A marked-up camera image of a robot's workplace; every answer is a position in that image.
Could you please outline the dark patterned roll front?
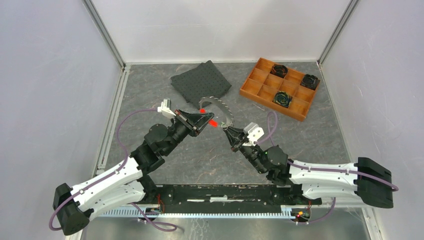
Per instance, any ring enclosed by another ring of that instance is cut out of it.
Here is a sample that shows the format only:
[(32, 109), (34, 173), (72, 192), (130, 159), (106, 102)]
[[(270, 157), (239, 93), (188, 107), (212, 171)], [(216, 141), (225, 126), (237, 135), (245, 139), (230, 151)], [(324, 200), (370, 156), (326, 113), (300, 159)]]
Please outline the dark patterned roll front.
[(274, 97), (272, 102), (284, 107), (284, 108), (288, 108), (292, 102), (293, 97), (291, 95), (289, 95), (287, 92), (285, 91), (278, 91)]

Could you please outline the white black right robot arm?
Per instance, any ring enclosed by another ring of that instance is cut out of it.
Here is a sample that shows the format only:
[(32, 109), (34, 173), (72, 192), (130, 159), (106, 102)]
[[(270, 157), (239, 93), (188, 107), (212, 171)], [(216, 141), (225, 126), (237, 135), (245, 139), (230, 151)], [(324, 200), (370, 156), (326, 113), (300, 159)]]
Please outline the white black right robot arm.
[(223, 129), (231, 150), (240, 152), (259, 174), (277, 186), (290, 186), (289, 199), (295, 204), (322, 198), (352, 198), (364, 204), (391, 209), (393, 192), (392, 173), (368, 157), (343, 164), (318, 164), (290, 159), (278, 146), (266, 150), (258, 145), (264, 135), (259, 126)]

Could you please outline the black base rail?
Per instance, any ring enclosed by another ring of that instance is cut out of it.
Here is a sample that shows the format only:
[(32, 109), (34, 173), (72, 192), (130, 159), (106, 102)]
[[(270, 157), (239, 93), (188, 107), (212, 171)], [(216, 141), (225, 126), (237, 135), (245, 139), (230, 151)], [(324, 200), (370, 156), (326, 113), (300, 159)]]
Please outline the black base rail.
[(147, 193), (140, 204), (160, 204), (166, 214), (270, 214), (281, 206), (321, 205), (300, 188), (273, 184), (164, 184)]

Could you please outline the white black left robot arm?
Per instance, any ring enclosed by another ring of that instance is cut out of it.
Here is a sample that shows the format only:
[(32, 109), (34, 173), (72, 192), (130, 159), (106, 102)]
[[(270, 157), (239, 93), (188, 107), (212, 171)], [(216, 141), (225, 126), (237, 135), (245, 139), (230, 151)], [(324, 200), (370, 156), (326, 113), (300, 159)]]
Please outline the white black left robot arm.
[(123, 160), (115, 166), (79, 184), (63, 183), (55, 189), (54, 212), (49, 220), (52, 231), (70, 236), (116, 207), (156, 200), (156, 185), (149, 173), (163, 165), (164, 157), (187, 136), (197, 137), (215, 116), (212, 112), (189, 113), (162, 107), (158, 111), (170, 119), (170, 126), (154, 124), (142, 144), (131, 153), (125, 149)]

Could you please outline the wooden compartment tray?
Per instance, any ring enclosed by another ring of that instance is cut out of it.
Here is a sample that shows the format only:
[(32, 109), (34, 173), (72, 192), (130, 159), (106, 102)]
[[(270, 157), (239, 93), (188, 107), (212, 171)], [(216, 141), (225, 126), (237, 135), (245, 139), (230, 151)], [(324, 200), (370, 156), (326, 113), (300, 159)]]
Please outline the wooden compartment tray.
[[(274, 64), (284, 65), (288, 68), (288, 74), (285, 78), (281, 78), (270, 73)], [(261, 57), (258, 59), (245, 82), (240, 87), (239, 94), (247, 99), (302, 122), (307, 117), (321, 82), (320, 80), (316, 90), (303, 87), (300, 83), (305, 74), (308, 73), (300, 72), (285, 64), (276, 63)], [(279, 91), (287, 92), (290, 96), (292, 96), (292, 101), (288, 108), (273, 103), (273, 98)]]

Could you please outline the large metal keyring red grip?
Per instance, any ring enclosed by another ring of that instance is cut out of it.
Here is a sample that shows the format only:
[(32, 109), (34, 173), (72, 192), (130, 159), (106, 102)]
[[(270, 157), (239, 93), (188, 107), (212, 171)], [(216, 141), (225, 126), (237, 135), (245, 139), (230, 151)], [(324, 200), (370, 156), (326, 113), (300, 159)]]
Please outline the large metal keyring red grip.
[(234, 126), (234, 115), (230, 111), (230, 108), (227, 104), (225, 104), (221, 99), (215, 97), (215, 96), (206, 96), (202, 97), (199, 101), (199, 107), (202, 109), (204, 104), (211, 103), (215, 106), (217, 106), (224, 114), (226, 120), (224, 124), (228, 125), (229, 127)]

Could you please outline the grey perforated mat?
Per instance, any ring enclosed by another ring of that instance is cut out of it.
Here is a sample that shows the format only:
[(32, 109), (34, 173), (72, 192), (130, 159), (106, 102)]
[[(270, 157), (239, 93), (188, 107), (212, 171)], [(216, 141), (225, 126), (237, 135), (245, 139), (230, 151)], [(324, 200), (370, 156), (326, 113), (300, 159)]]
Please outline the grey perforated mat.
[(200, 108), (199, 101), (201, 98), (211, 96), (221, 98), (232, 87), (211, 60), (202, 62), (191, 70), (172, 76), (170, 81), (175, 90), (197, 109)]

